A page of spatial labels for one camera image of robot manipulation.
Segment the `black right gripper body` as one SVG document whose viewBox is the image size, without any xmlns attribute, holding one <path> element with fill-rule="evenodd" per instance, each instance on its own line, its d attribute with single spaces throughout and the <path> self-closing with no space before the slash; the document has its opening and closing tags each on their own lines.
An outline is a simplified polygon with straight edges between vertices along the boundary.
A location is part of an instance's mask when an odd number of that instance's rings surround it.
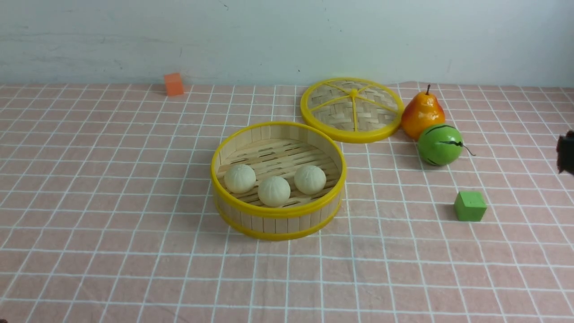
<svg viewBox="0 0 574 323">
<path fill-rule="evenodd" d="M 557 141 L 557 171 L 559 174 L 566 171 L 574 174 L 574 131 L 569 130 L 560 135 Z"/>
</svg>

